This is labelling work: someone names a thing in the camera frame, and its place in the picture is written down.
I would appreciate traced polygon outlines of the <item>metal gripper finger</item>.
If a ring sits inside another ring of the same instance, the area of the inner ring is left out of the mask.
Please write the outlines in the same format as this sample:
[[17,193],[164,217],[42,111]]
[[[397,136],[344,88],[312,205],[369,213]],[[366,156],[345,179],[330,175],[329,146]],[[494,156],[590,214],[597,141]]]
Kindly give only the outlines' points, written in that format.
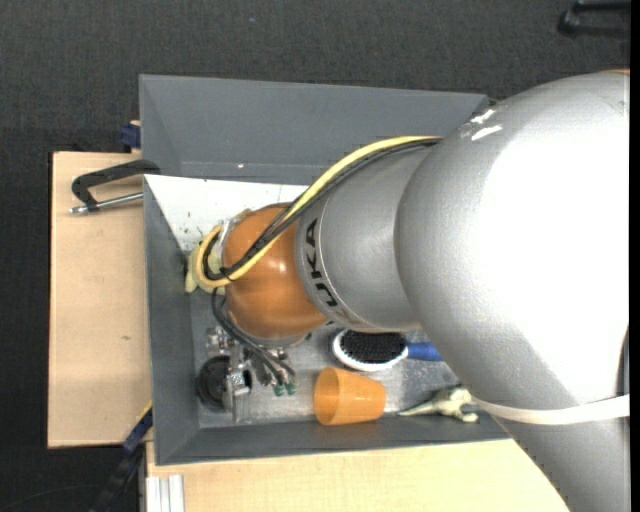
[[207,351],[229,351],[233,345],[233,337],[220,326],[210,327],[206,330]]
[[251,394],[251,373],[239,368],[226,376],[225,408],[231,413],[234,423],[242,423],[249,418],[249,397]]

